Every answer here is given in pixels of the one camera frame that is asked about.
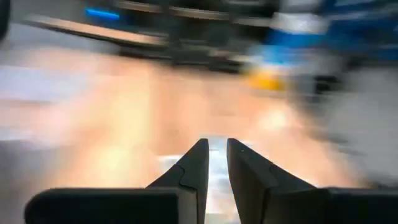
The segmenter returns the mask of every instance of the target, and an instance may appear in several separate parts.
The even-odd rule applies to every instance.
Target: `blue object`
[[[88,16],[97,17],[100,19],[107,19],[107,20],[119,20],[120,15],[114,12],[106,12],[98,9],[86,9],[86,14]]]

